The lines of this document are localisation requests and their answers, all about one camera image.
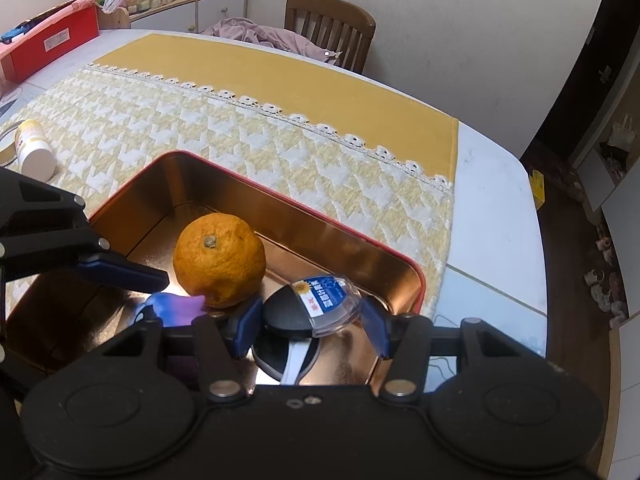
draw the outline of dark doorway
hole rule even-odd
[[[536,139],[567,159],[616,80],[640,25],[640,0],[602,0],[593,27]]]

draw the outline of door handle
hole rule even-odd
[[[602,84],[606,83],[611,75],[611,67],[607,65],[604,70],[598,70],[598,74],[600,74],[600,82]]]

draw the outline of clear plastic lid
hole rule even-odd
[[[324,337],[347,326],[360,315],[362,297],[342,276],[315,276],[291,284],[304,305],[313,337]]]

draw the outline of wooden chair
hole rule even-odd
[[[301,31],[296,30],[298,19],[304,20]],[[284,28],[320,48],[341,52],[335,65],[361,74],[376,20],[366,10],[342,0],[287,0]]]

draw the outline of lace trim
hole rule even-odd
[[[450,192],[452,189],[452,183],[442,175],[428,176],[424,173],[424,169],[420,164],[414,160],[407,160],[404,163],[396,160],[396,157],[388,149],[383,146],[378,146],[375,150],[365,147],[365,141],[360,137],[353,134],[345,134],[340,136],[337,130],[329,124],[319,123],[310,124],[309,120],[303,114],[291,114],[283,115],[282,108],[278,105],[271,103],[260,103],[249,96],[243,95],[236,98],[236,95],[231,90],[220,89],[216,92],[213,86],[204,85],[197,86],[193,81],[180,82],[178,78],[171,77],[165,79],[161,74],[152,75],[150,72],[139,72],[137,69],[129,70],[127,68],[118,68],[117,66],[101,65],[99,63],[89,63],[86,68],[97,70],[98,72],[116,73],[118,75],[129,76],[138,79],[148,79],[153,81],[162,82],[172,86],[180,87],[186,91],[196,92],[198,94],[206,95],[209,98],[217,99],[220,101],[230,102],[235,106],[254,110],[267,117],[278,118],[287,123],[295,126],[300,126],[305,130],[318,134],[326,139],[331,139],[343,146],[347,146],[352,150],[363,153],[370,156],[375,160],[388,164],[398,170],[402,170],[405,173],[419,179],[426,184],[430,184],[441,192]]]

